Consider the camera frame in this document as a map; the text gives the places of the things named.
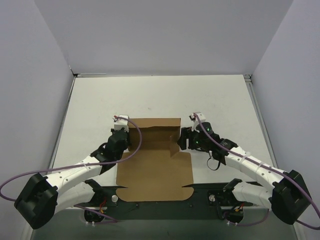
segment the white wall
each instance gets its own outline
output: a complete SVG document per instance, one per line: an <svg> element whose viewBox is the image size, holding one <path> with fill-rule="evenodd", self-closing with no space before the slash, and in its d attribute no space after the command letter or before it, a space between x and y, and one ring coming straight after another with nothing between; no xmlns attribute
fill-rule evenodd
<svg viewBox="0 0 320 240"><path fill-rule="evenodd" d="M73 76L33 0L0 1L0 182L47 167ZM26 178L4 193L17 197ZM0 239L20 239L25 220L0 199Z"/></svg>
<svg viewBox="0 0 320 240"><path fill-rule="evenodd" d="M277 163L295 169L320 206L320 1L294 0L253 74ZM320 220L309 207L301 219ZM308 230L307 239L320 239Z"/></svg>
<svg viewBox="0 0 320 240"><path fill-rule="evenodd" d="M251 74L292 0L35 0L74 73Z"/></svg>

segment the white table surface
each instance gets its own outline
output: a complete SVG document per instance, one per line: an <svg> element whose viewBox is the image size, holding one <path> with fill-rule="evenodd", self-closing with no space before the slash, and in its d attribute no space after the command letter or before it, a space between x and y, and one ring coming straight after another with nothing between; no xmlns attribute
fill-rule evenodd
<svg viewBox="0 0 320 240"><path fill-rule="evenodd" d="M244 77L208 75L76 78L53 166L73 165L106 142L114 115L181 118L181 126L188 127L188 116L198 111L221 138L273 165ZM190 153L194 183L253 181L224 165L211 171L207 153ZM209 165L215 168L217 161ZM102 186L115 186L116 176L117 166L94 179Z"/></svg>

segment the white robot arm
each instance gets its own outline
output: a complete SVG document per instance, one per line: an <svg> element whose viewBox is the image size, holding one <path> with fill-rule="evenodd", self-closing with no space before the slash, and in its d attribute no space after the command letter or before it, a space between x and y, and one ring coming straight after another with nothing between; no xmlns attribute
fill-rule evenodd
<svg viewBox="0 0 320 240"><path fill-rule="evenodd" d="M200 150L220 163L239 170L260 186L234 179L224 187L224 197L232 204L249 202L271 209L283 222L293 224L310 205L303 194L286 178L296 182L309 196L302 176L292 170L287 173L251 156L235 142L220 138L201 112L191 114L193 126L181 129L178 145L182 150Z"/></svg>
<svg viewBox="0 0 320 240"><path fill-rule="evenodd" d="M182 150L187 148L188 140L189 149L207 152L215 160L241 171L260 184L253 185L240 179L228 183L223 189L223 198L231 206L239 202L264 206L272 209L283 222L293 224L310 205L300 191L283 177L286 175L293 179L310 195L298 172L293 170L287 173L274 168L251 156L236 143L220 138L214 133L210 123L206 122L202 113L197 112L189 117L193 121L193 126L181 128L180 139L177 142ZM14 206L30 226L37 229L46 224L55 213L79 203L90 202L95 193L103 191L103 188L90 178L112 168L115 163L106 165L101 163L121 159L129 144L128 122L118 119L114 123L108 142L76 164L83 165L82 167L70 167L45 176L39 173L33 175Z"/></svg>
<svg viewBox="0 0 320 240"><path fill-rule="evenodd" d="M95 192L102 191L97 183L98 187L93 188L94 185L87 179L103 174L115 166L113 162L122 158L124 150L130 144L128 121L115 120L111 132L106 143L75 164L82 167L66 167L67 169L45 176L37 173L28 180L14 206L33 229L42 227L54 214L65 208L89 202Z"/></svg>

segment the flattened cardboard box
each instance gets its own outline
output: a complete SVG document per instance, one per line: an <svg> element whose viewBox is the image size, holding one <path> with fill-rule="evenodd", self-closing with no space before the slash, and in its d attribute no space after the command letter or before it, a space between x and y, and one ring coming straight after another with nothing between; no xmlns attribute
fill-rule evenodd
<svg viewBox="0 0 320 240"><path fill-rule="evenodd" d="M180 152L177 140L180 118L132 119L142 132L142 145L135 156L118 163L116 194L126 202L182 201L194 192L191 155ZM139 144L137 129L129 124L129 156Z"/></svg>

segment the screw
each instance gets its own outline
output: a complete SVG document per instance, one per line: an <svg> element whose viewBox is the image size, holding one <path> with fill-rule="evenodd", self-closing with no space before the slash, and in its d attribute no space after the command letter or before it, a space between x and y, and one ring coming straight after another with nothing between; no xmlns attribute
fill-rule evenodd
<svg viewBox="0 0 320 240"><path fill-rule="evenodd" d="M114 203L118 202L118 199L119 199L119 197L117 195L112 195L112 197L111 197L111 201Z"/></svg>
<svg viewBox="0 0 320 240"><path fill-rule="evenodd" d="M211 194L211 195L209 196L209 201L210 201L210 202L216 201L216 196L213 195L213 194Z"/></svg>

